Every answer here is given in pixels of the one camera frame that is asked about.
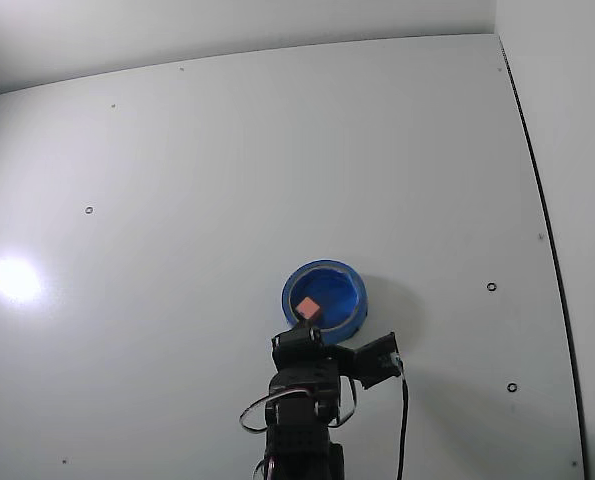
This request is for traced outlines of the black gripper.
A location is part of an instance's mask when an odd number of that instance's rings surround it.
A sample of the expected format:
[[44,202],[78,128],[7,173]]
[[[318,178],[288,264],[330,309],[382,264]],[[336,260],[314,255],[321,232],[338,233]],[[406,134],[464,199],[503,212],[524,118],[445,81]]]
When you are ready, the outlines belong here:
[[359,380],[363,374],[356,351],[326,344],[321,331],[307,321],[272,338],[273,381]]

